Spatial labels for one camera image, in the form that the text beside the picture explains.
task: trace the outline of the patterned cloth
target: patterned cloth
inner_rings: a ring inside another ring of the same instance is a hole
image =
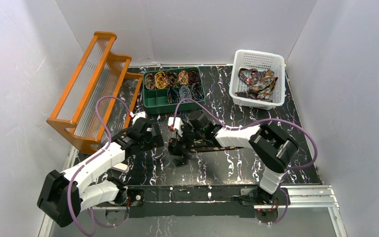
[[[239,70],[239,79],[249,86],[248,98],[272,102],[270,96],[275,88],[278,77],[274,77],[274,72],[270,69],[267,71],[258,71],[256,68]]]

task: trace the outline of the orange frame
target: orange frame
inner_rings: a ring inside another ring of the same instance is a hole
[[[124,79],[137,79],[138,80],[137,87],[135,89],[135,93],[133,95],[133,98],[129,107],[131,111],[133,111],[136,105],[138,93],[142,85],[143,77],[141,74],[127,72],[128,66],[131,62],[131,57],[128,55],[114,54],[110,51],[116,38],[117,36],[111,32],[95,32],[94,37],[92,38],[88,48],[83,54],[78,66],[76,67],[71,79],[68,82],[68,85],[66,86],[59,101],[57,102],[52,114],[47,119],[47,123],[50,126],[52,126],[57,132],[59,132],[66,140],[68,140],[79,151],[86,154],[93,154],[97,151],[97,149],[94,148],[92,145],[99,145],[101,143],[101,139],[104,133],[104,127],[102,125],[99,125],[99,121],[94,118],[90,122],[90,125],[89,125],[90,129],[88,130],[85,137],[74,135],[74,132],[83,115],[85,107],[87,103],[89,102],[89,98],[94,92],[95,85],[97,84],[100,78],[100,75],[104,69],[104,65],[107,64],[110,70],[112,70],[116,75],[119,75],[118,81],[115,85],[114,92],[112,94],[113,96],[118,95]],[[85,62],[88,59],[92,51],[92,48],[94,47],[95,43],[97,43],[99,39],[107,40],[108,41],[107,46],[104,49],[102,56],[98,62],[98,65],[89,80],[88,86],[86,87],[86,90],[75,110],[75,113],[72,119],[71,120],[58,119],[57,116],[59,115],[60,110],[62,109],[72,87],[74,86],[79,73],[81,72],[83,66],[85,65]],[[124,66],[118,69],[114,66],[115,65],[114,62],[124,63]],[[114,102],[115,102],[115,99],[111,99],[109,101],[107,110],[105,114],[103,115],[103,120],[105,124],[107,124],[108,119],[110,118],[111,111],[113,110],[113,107],[114,107]],[[129,123],[130,123],[130,117],[127,116],[127,119],[124,122],[123,128],[128,127]],[[92,134],[95,131],[94,129],[99,129],[96,138],[90,137],[90,134]]]

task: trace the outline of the black bracket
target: black bracket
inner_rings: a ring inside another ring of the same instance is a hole
[[[69,181],[63,174],[56,170],[47,174],[37,206],[43,210],[60,227],[69,225],[73,220],[68,209],[68,184]],[[72,208],[75,216],[80,213],[79,190],[72,186]]]

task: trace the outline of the orange wooden rack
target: orange wooden rack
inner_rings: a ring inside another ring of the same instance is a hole
[[[95,32],[68,85],[62,93],[47,123],[79,151],[93,154],[98,150],[104,127],[95,113],[97,100],[106,95],[117,96],[124,80],[138,80],[131,100],[133,111],[142,85],[142,75],[127,72],[128,55],[111,52],[117,36],[111,32]],[[100,103],[99,112],[107,124],[115,99]],[[128,127],[127,116],[123,128]]]

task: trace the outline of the green plastic tray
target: green plastic tray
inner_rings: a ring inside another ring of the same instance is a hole
[[[200,70],[198,69],[198,67],[176,68],[176,69],[166,69],[166,70],[146,72],[143,74],[143,80],[146,78],[146,75],[149,73],[152,73],[153,75],[155,75],[158,72],[166,73],[166,71],[172,71],[172,72],[176,72],[176,74],[178,75],[179,72],[184,71],[184,70],[187,72],[189,72],[190,70],[196,70],[198,74],[200,75],[203,99],[198,101],[198,103],[203,105],[205,101],[204,82],[203,82],[203,79],[201,77]],[[153,90],[147,90],[145,87],[145,82],[143,81],[143,106],[145,107],[145,111],[151,115],[174,112],[177,104],[169,104],[167,92],[168,92],[168,88],[165,88],[165,89],[155,88]],[[178,111],[197,110],[197,109],[201,109],[201,108],[194,102],[183,102],[179,106]]]

